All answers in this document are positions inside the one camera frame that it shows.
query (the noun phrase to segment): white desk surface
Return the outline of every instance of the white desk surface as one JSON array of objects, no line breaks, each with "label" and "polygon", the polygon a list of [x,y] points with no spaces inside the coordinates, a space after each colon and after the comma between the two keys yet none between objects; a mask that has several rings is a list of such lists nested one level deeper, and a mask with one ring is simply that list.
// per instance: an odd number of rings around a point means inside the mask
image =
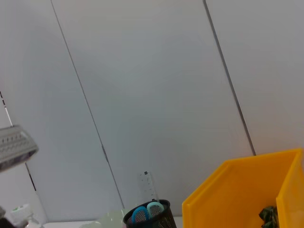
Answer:
[{"label": "white desk surface", "polygon": [[[174,217],[177,228],[182,228],[182,217]],[[45,228],[79,228],[81,225],[88,224],[92,221],[86,222],[52,222],[44,224]]]}]

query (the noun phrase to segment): blue scissor handle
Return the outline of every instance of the blue scissor handle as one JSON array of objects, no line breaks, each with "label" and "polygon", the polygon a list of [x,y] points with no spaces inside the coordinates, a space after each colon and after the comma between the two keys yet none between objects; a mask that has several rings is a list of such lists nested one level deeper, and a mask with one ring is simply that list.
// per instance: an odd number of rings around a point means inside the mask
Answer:
[{"label": "blue scissor handle", "polygon": [[151,212],[151,207],[152,206],[158,206],[160,208],[160,213],[163,212],[165,210],[165,208],[163,207],[163,205],[159,202],[151,202],[147,205],[147,211],[149,213],[150,218],[153,217],[152,212]]},{"label": "blue scissor handle", "polygon": [[141,206],[141,207],[136,208],[135,211],[133,212],[133,214],[132,214],[132,223],[136,222],[135,221],[135,216],[141,210],[144,212],[144,215],[146,216],[147,220],[149,220],[149,215],[148,215],[147,209],[145,207]]}]

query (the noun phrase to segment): yellow plastic bin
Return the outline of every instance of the yellow plastic bin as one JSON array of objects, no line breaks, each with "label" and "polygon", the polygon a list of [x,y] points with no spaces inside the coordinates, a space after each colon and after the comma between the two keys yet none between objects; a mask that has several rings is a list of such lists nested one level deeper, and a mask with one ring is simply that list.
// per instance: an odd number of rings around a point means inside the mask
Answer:
[{"label": "yellow plastic bin", "polygon": [[183,202],[183,227],[260,228],[275,205],[280,228],[304,228],[302,149],[224,162]]}]

